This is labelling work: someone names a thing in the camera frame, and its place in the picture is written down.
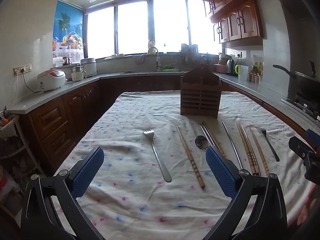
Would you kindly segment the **black wok pan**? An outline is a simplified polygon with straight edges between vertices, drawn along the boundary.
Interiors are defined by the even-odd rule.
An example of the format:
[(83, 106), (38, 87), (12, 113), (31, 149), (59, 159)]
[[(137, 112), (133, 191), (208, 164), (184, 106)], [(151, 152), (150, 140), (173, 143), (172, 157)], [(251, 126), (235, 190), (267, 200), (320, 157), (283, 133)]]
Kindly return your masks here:
[(296, 80), (296, 83), (304, 96), (319, 98), (319, 81), (315, 79), (315, 63), (313, 61), (309, 62), (311, 64), (311, 76), (308, 76), (301, 72), (291, 72), (287, 70), (285, 67), (277, 64), (274, 64), (272, 67), (284, 71), (286, 74), (289, 75), (289, 77)]

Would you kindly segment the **electric kettle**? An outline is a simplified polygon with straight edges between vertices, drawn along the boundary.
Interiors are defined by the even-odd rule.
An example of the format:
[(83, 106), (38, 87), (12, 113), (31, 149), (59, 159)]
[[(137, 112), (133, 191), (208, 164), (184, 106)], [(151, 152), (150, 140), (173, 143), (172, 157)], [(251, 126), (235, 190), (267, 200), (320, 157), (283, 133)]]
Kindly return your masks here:
[(235, 74), (234, 71), (234, 67), (235, 67), (235, 62), (233, 59), (229, 59), (226, 63), (226, 73), (229, 75), (233, 75)]

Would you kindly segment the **upper wooden cabinets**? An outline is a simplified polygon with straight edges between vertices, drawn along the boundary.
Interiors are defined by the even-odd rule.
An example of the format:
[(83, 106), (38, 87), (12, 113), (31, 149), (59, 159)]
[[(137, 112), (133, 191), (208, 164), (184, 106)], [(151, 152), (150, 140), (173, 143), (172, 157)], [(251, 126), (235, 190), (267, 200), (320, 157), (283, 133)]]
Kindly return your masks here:
[(263, 37), (257, 0), (203, 0), (203, 3), (219, 43)]

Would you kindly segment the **pink basin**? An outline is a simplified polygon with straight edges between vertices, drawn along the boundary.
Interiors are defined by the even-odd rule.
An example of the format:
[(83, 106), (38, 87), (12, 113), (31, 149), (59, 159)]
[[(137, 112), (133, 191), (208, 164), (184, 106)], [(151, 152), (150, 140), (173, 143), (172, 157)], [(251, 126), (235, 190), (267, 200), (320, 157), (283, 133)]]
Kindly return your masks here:
[(226, 74), (226, 65), (224, 64), (214, 64), (217, 73)]

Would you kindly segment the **dish rack with utensils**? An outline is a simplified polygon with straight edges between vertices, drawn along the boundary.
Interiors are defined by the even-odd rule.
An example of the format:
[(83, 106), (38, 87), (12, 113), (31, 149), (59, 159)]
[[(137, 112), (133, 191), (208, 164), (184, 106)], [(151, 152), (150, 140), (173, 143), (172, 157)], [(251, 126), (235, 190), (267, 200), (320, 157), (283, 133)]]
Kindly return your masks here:
[(181, 44), (182, 64), (186, 66), (194, 66), (199, 61), (199, 49), (197, 44), (187, 45)]

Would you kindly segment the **green vegetables in sink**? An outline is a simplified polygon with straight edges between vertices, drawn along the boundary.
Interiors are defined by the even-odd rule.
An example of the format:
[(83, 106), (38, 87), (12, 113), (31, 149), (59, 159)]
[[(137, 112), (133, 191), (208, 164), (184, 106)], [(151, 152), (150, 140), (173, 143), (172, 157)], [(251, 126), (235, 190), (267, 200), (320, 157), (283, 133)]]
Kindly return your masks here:
[(180, 70), (175, 67), (173, 64), (169, 64), (169, 65), (164, 65), (164, 66), (159, 66), (158, 68), (159, 71), (163, 71), (163, 72), (179, 72)]

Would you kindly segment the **small white electric pot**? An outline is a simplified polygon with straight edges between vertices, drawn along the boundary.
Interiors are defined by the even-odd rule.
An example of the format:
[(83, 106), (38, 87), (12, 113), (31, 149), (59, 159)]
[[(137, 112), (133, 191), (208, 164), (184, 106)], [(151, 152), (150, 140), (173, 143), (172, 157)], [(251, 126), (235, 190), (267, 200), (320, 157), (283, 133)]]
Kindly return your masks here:
[(83, 69), (83, 66), (75, 66), (71, 69), (71, 76), (73, 82), (78, 82), (87, 78), (87, 73)]

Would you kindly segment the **white floral tablecloth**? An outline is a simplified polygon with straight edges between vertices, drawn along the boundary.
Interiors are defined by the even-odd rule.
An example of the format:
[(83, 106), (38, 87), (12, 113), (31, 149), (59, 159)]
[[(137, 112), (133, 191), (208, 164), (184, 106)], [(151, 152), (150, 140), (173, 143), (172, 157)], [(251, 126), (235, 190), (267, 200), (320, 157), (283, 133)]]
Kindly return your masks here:
[[(164, 127), (143, 128), (137, 120), (115, 122), (104, 114), (61, 164), (70, 169), (94, 147), (104, 150), (104, 163), (78, 202), (90, 221), (106, 239), (202, 239), (230, 202), (195, 145), (205, 122), (225, 155), (239, 166), (222, 125), (234, 141), (244, 168), (246, 151), (236, 123), (242, 124), (253, 146), (260, 172), (265, 174), (251, 128), (260, 144), (270, 172), (283, 189), (289, 222), (304, 221), (315, 185), (304, 178), (302, 160), (288, 146), (294, 130), (248, 97), (236, 92), (221, 95), (218, 117), (184, 116)], [(182, 145), (178, 125), (205, 183), (201, 189)], [(274, 155), (261, 132), (280, 158)], [(154, 143), (172, 181), (167, 183), (144, 130), (154, 131)]]

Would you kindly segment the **striped bamboo chopstick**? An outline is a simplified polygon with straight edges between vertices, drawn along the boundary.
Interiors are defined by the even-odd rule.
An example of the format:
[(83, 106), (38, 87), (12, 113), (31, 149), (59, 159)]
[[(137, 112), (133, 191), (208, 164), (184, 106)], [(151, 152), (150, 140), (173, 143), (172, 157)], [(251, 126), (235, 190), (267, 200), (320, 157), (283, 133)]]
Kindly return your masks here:
[(182, 142), (182, 145), (183, 145), (183, 147), (184, 147), (184, 149), (185, 149), (185, 152), (186, 152), (186, 154), (187, 154), (187, 156), (188, 156), (188, 159), (189, 159), (189, 161), (190, 161), (190, 163), (191, 163), (191, 166), (192, 166), (192, 168), (193, 168), (193, 171), (195, 172), (195, 176), (196, 176), (197, 181), (198, 181), (198, 183), (199, 183), (199, 185), (200, 185), (200, 188), (201, 188), (201, 189), (204, 189), (206, 186), (205, 186), (205, 183), (204, 183), (204, 181), (203, 181), (203, 179), (202, 179), (202, 176), (200, 175), (199, 169), (197, 168), (197, 165), (196, 165), (196, 163), (195, 163), (195, 161), (194, 161), (194, 159), (193, 159), (192, 153), (191, 153), (191, 151), (189, 150), (189, 147), (188, 147), (188, 145), (187, 145), (187, 143), (186, 143), (186, 141), (185, 141), (185, 139), (184, 139), (184, 137), (183, 137), (183, 135), (182, 135), (179, 127), (178, 127), (178, 125), (175, 125), (175, 127), (176, 127), (176, 129), (177, 129), (178, 135), (179, 135), (180, 140), (181, 140), (181, 142)]

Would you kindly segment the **lower wooden cabinets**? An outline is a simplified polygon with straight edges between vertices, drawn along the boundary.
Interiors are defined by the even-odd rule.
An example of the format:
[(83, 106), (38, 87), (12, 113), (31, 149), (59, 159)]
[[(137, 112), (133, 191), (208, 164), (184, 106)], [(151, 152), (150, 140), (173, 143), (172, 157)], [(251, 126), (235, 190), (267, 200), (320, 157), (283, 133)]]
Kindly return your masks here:
[(68, 82), (34, 95), (37, 104), (23, 114), (23, 130), (35, 158), (50, 174), (104, 114), (115, 122), (137, 120), (143, 128), (184, 120), (180, 80), (180, 75), (144, 74)]

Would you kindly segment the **fruit poster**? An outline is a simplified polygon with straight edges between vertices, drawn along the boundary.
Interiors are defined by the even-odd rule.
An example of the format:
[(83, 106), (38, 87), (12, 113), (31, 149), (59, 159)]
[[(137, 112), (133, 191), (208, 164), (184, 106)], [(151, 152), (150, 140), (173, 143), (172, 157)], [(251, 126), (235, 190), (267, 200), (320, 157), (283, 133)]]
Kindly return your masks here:
[(84, 12), (58, 1), (53, 26), (53, 57), (67, 57), (72, 62), (84, 58)]

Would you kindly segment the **brown wooden chopstick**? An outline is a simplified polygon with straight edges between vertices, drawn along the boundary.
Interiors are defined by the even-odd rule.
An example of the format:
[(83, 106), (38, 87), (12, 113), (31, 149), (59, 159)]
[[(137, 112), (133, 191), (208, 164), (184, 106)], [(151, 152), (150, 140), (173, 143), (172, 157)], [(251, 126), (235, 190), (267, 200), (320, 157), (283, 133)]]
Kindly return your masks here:
[(213, 133), (210, 131), (210, 129), (208, 128), (207, 124), (203, 121), (202, 122), (204, 128), (206, 129), (207, 133), (209, 134), (211, 140), (213, 141), (214, 145), (218, 148), (218, 150), (221, 152), (221, 154), (227, 158), (227, 156), (225, 155), (221, 145), (219, 144), (218, 140), (214, 137)]

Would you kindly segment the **large white rice cooker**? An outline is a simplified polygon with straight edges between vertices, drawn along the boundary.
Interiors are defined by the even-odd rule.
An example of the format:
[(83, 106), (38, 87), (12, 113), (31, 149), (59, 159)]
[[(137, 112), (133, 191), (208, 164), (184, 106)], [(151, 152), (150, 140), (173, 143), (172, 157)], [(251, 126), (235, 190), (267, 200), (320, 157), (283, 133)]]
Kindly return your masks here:
[(97, 75), (97, 65), (94, 58), (86, 58), (80, 61), (83, 70), (86, 72), (87, 77), (93, 77)]

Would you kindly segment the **white red rice cooker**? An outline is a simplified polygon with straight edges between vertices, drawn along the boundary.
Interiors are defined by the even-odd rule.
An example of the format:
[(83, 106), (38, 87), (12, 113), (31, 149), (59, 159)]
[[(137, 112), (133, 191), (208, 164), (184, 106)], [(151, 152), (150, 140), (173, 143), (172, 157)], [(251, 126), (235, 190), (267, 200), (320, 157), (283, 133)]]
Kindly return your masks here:
[(60, 69), (49, 69), (37, 75), (37, 83), (42, 92), (56, 90), (66, 83), (66, 75)]

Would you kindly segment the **long metal chopstick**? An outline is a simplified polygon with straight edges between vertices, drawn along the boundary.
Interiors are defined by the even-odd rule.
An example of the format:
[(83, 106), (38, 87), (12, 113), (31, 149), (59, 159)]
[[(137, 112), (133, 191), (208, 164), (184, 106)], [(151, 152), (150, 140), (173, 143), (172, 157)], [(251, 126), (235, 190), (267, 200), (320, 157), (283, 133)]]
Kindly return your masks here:
[(236, 146), (235, 146), (235, 144), (234, 144), (234, 141), (233, 141), (233, 139), (232, 139), (232, 137), (231, 137), (231, 135), (230, 135), (230, 133), (229, 133), (229, 131), (228, 131), (225, 123), (224, 123), (223, 121), (221, 121), (221, 122), (222, 122), (222, 125), (223, 125), (224, 129), (225, 129), (225, 132), (226, 132), (226, 134), (227, 134), (227, 137), (228, 137), (228, 139), (230, 140), (231, 146), (232, 146), (233, 151), (234, 151), (234, 153), (235, 153), (235, 155), (236, 155), (236, 158), (237, 158), (237, 160), (238, 160), (240, 169), (242, 170), (244, 167), (243, 167), (242, 161), (241, 161), (241, 159), (240, 159), (240, 156), (239, 156), (239, 154), (238, 154), (238, 150), (236, 149)]

